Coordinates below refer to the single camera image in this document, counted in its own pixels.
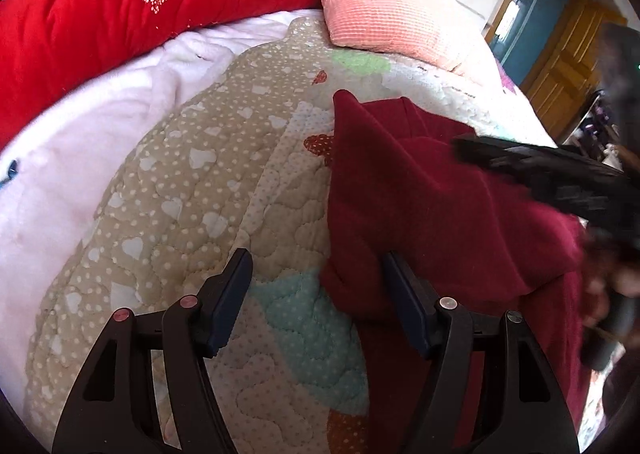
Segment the person right hand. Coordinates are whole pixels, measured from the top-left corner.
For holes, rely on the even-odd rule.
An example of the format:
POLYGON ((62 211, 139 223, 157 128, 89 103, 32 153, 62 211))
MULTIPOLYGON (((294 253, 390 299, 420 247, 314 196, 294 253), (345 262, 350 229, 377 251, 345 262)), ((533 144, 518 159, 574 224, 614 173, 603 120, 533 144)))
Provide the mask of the person right hand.
POLYGON ((617 252, 588 234, 582 242, 582 322, 593 328, 608 316, 610 292, 639 297, 639 265, 623 262, 617 252))

